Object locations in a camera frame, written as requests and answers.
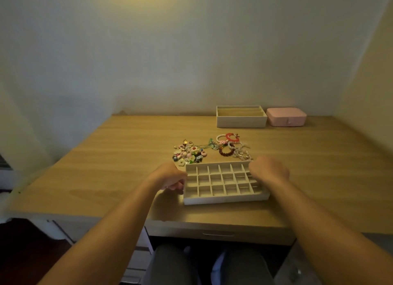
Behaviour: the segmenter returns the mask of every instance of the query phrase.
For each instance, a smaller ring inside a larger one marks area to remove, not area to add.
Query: gray pants
[[[197,285],[198,272],[180,249],[159,246],[142,285]],[[228,250],[220,269],[220,285],[274,285],[260,253],[249,248]]]

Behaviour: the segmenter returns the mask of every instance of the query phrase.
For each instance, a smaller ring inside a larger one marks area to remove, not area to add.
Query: pile of charms
[[[252,160],[251,155],[248,153],[244,147],[248,147],[246,144],[240,141],[238,134],[227,133],[218,135],[216,137],[216,142],[212,138],[209,140],[207,145],[195,145],[192,141],[183,140],[183,144],[179,146],[174,146],[176,149],[173,153],[172,159],[177,162],[179,161],[179,166],[184,166],[185,164],[201,163],[203,158],[208,154],[204,150],[206,148],[211,148],[213,150],[218,150],[220,155],[224,157],[233,156],[234,158],[239,158],[241,161]],[[223,152],[225,147],[229,146],[229,152]]]
[[[179,161],[179,166],[184,166],[185,164],[200,163],[202,159],[208,155],[206,151],[200,146],[195,146],[192,141],[183,140],[183,144],[179,146],[174,146],[175,150],[172,159],[177,162]]]

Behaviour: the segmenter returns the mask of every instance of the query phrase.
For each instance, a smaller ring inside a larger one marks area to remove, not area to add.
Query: pink box
[[[272,126],[303,126],[307,117],[298,108],[268,108],[266,115]]]

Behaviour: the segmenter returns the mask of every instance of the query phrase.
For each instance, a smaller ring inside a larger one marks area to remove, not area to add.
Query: dark brown beaded bracelet
[[[228,152],[228,153],[224,153],[224,152],[222,152],[222,149],[223,149],[225,146],[228,146],[228,143],[225,143],[225,144],[223,144],[223,145],[220,147],[220,149],[219,149],[220,155],[222,155],[223,157],[229,157],[229,156],[233,155],[233,153],[235,152],[235,146],[234,146],[232,143],[230,143],[229,146],[232,147],[231,151]]]

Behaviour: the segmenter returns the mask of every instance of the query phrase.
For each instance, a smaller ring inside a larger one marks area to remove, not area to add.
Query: wooden tabletop
[[[304,127],[216,128],[215,117],[112,116],[29,185],[14,213],[102,217],[149,172],[171,160],[183,139],[207,144],[238,133],[252,156],[281,159],[308,196],[362,232],[393,234],[393,163],[363,136],[332,117],[309,117]],[[204,162],[234,161],[206,149]],[[148,221],[287,228],[274,200],[184,206],[160,192]]]

